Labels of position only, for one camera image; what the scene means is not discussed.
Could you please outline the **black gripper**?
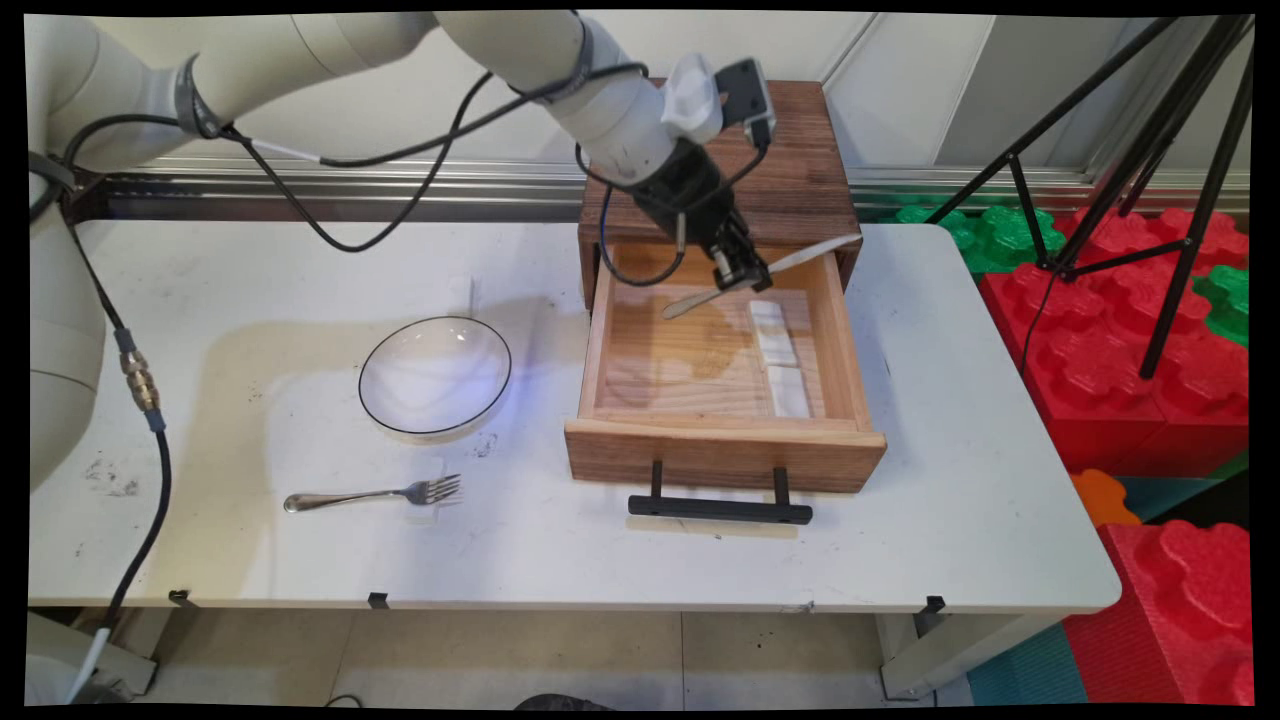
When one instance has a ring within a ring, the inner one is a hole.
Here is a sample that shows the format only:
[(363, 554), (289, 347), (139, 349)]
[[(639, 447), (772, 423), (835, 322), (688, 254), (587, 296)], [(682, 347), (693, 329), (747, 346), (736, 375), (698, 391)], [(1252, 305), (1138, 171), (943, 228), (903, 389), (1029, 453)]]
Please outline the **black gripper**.
[(765, 291), (773, 284), (768, 263), (750, 241), (735, 200), (733, 187), (753, 169), (754, 161), (749, 161), (724, 176), (701, 145), (680, 138), (653, 174), (630, 187), (637, 208), (668, 234), (676, 234), (678, 218), (685, 218), (686, 241), (710, 256), (721, 293), (735, 288)]

